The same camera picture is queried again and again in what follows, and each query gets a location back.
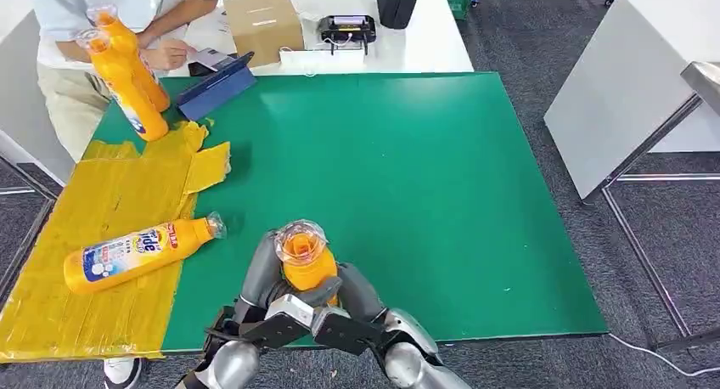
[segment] white desk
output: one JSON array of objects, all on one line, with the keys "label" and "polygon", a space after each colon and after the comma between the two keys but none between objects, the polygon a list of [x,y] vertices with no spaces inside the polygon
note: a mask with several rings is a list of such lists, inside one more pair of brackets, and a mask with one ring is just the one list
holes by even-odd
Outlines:
[{"label": "white desk", "polygon": [[[292,0],[302,18],[306,48],[316,48],[315,25],[331,14],[370,14],[376,20],[375,0]],[[33,162],[60,183],[70,177],[74,163],[59,144],[45,109],[45,99],[37,87],[36,56],[39,27],[32,13],[31,0],[0,1],[0,153],[8,160]],[[185,40],[197,48],[211,47],[235,52],[227,29],[222,29],[222,1],[219,9],[192,22]],[[407,29],[389,30],[377,24],[378,39],[369,46],[362,64],[312,66],[314,73],[369,72],[465,72],[472,64],[447,0],[418,0]],[[255,68],[256,75],[302,74],[280,64]],[[186,76],[187,68],[171,76]]]},{"label": "white desk", "polygon": [[37,86],[40,27],[31,0],[0,0],[0,154],[64,184],[75,162],[59,143]]},{"label": "white desk", "polygon": [[[317,21],[326,15],[369,14],[379,20],[375,0],[291,0],[301,18],[305,48],[318,47]],[[190,23],[184,40],[199,49],[210,47],[226,54],[236,52],[233,38],[218,9]],[[364,62],[346,65],[315,63],[307,69],[282,64],[253,68],[255,75],[301,75],[312,73],[421,73],[473,71],[447,0],[418,0],[410,24],[391,30],[376,22],[377,41],[369,45]]]},{"label": "white desk", "polygon": [[[720,60],[720,0],[616,0],[545,114],[584,199],[692,94],[680,72]],[[651,152],[720,151],[701,105]]]}]

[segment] bottle label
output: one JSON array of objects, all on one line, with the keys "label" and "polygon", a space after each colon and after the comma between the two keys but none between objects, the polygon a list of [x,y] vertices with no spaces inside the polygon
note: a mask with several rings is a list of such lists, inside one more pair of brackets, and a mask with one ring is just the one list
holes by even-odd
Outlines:
[{"label": "bottle label", "polygon": [[136,113],[130,106],[122,102],[121,97],[115,92],[115,90],[113,90],[113,87],[110,84],[108,84],[108,88],[110,89],[110,94],[112,94],[113,99],[115,99],[115,102],[117,102],[122,109],[122,113],[125,114],[125,117],[130,122],[132,128],[140,134],[145,134],[145,127],[143,126],[143,123],[140,122],[138,113]]},{"label": "bottle label", "polygon": [[102,280],[156,260],[168,243],[177,248],[172,223],[108,240],[82,251],[82,271],[87,281]]},{"label": "bottle label", "polygon": [[155,81],[155,83],[157,83],[159,85],[160,79],[157,77],[157,75],[153,71],[153,68],[150,67],[150,64],[148,63],[148,61],[145,60],[145,57],[142,54],[138,54],[138,56],[140,57],[140,62],[143,62],[143,65],[145,65],[145,69],[147,69],[148,72],[150,73],[150,75],[153,77],[153,80]]}]

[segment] green bin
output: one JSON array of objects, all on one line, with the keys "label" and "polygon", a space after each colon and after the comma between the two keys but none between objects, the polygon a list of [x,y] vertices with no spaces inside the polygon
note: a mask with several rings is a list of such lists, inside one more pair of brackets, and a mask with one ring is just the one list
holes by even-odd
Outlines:
[{"label": "green bin", "polygon": [[450,6],[450,11],[453,12],[453,17],[455,17],[456,20],[465,19],[470,0],[447,0],[447,4]]}]

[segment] yellow tape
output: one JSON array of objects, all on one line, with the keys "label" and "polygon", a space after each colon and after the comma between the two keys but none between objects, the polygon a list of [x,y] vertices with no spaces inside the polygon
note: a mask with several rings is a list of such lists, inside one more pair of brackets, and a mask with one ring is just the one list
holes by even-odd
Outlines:
[{"label": "yellow tape", "polygon": [[197,152],[206,135],[190,122],[139,157],[131,143],[88,146],[0,313],[0,362],[161,357],[181,262],[75,295],[65,286],[63,261],[83,246],[192,217],[193,193],[221,182],[228,164],[227,143]]}]

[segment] khaki pants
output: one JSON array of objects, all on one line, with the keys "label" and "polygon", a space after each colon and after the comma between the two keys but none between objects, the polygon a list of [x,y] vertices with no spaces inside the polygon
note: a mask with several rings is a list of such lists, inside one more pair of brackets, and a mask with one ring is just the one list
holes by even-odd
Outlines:
[{"label": "khaki pants", "polygon": [[37,84],[60,143],[79,161],[112,99],[110,91],[90,73],[41,64],[37,64]]}]

